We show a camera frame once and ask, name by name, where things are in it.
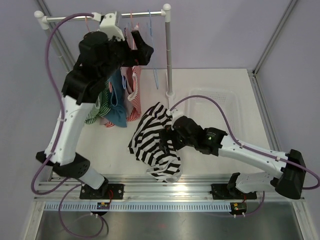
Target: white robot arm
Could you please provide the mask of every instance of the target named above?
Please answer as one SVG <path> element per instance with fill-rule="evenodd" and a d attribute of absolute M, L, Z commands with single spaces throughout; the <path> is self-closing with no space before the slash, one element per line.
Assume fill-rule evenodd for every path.
<path fill-rule="evenodd" d="M 219 189 L 221 192 L 217 192 L 218 198 L 223 195 L 224 199 L 227 195 L 230 199 L 243 199 L 245 194 L 251 192 L 275 190 L 287 198 L 300 199 L 306 172 L 280 161 L 284 159 L 306 167 L 300 152 L 272 151 L 241 140 L 236 143 L 223 130 L 214 127 L 202 129 L 191 118 L 181 113 L 174 114 L 178 118 L 173 116 L 172 127 L 160 133 L 160 148 L 163 151 L 168 149 L 167 140 L 171 140 L 177 150 L 189 146 L 203 154 L 232 158 L 264 171 L 254 174 L 234 173 L 225 185 L 227 189 Z M 214 184 L 211 187 L 215 197 Z"/>

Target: blue hanger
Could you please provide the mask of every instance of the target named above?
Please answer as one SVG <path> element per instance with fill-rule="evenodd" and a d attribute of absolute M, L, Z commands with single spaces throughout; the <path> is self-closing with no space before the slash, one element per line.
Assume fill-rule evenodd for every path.
<path fill-rule="evenodd" d="M 126 77 L 124 77 L 124 76 L 122 76 L 122 87 L 123 87 L 123 89 L 127 88 L 127 80 L 126 80 Z"/>
<path fill-rule="evenodd" d="M 148 9 L 148 12 L 149 12 L 149 20 L 150 20 L 150 36 L 151 36 L 151 42 L 152 42 L 152 47 L 153 49 L 155 49 L 155 43 L 154 43 L 154 38 L 152 36 L 152 22 L 151 22 L 151 13 Z M 153 60 L 152 61 L 152 69 L 153 69 L 153 76 L 154 76 L 154 81 L 155 81 L 155 86 L 156 86 L 156 89 L 159 89 L 159 80 L 158 80 L 158 70 L 157 70 L 157 67 L 156 67 L 156 58 L 153 57 Z"/>

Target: cable tie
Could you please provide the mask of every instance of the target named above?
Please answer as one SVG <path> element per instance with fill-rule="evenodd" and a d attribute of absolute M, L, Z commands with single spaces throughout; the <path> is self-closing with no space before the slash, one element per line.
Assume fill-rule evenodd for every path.
<path fill-rule="evenodd" d="M 58 119 L 57 119 L 58 121 L 60 121 L 60 122 L 65 122 L 66 121 L 66 119 L 65 118 L 61 118 L 61 117 L 58 117 Z"/>

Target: white table surface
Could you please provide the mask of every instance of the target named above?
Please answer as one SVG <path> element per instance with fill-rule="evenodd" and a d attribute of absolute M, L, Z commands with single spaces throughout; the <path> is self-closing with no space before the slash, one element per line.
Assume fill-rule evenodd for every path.
<path fill-rule="evenodd" d="M 165 97 L 167 90 L 166 70 L 158 70 L 159 89 L 156 89 L 153 71 L 142 70 L 140 79 L 142 114 L 157 102 L 167 108 Z M 189 95 L 194 88 L 225 89 L 236 93 L 242 114 L 242 139 L 245 142 L 263 148 L 269 148 L 256 99 L 246 69 L 174 69 L 172 71 L 175 99 Z M 85 125 L 78 144 L 77 152 L 90 160 L 91 165 L 101 174 L 147 177 L 148 165 L 136 161 L 127 151 L 128 144 L 137 128 L 139 120 L 128 122 L 127 128 L 106 128 L 97 121 Z M 182 161 L 182 176 L 212 176 L 220 174 L 256 173 L 261 170 L 240 161 L 203 155 L 194 149 L 185 147 L 179 151 Z"/>

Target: blue garment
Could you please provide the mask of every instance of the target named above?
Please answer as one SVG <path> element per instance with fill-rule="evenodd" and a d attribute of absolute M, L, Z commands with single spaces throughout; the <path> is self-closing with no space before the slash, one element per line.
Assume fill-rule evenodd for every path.
<path fill-rule="evenodd" d="M 118 127 L 126 128 L 127 114 L 125 108 L 125 90 L 122 84 L 120 69 L 108 79 L 108 82 L 112 85 L 112 92 L 108 93 L 110 111 L 104 118 Z"/>

